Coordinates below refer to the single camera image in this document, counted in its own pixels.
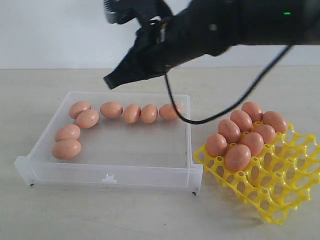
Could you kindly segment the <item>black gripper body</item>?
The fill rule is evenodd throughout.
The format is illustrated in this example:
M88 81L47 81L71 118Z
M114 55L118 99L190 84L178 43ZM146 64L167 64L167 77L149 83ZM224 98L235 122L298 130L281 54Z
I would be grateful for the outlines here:
M117 67L103 80L109 89L163 76L190 60L190 20L168 17L151 20L136 32L136 39Z

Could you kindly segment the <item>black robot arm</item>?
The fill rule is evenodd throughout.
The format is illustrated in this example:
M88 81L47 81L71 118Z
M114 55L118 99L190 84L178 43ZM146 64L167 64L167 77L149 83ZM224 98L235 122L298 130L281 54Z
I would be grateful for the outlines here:
M318 45L317 0L193 0L174 14L163 0L106 0L111 24L137 19L140 28L125 57L104 81L110 89L163 76L204 55L237 45Z

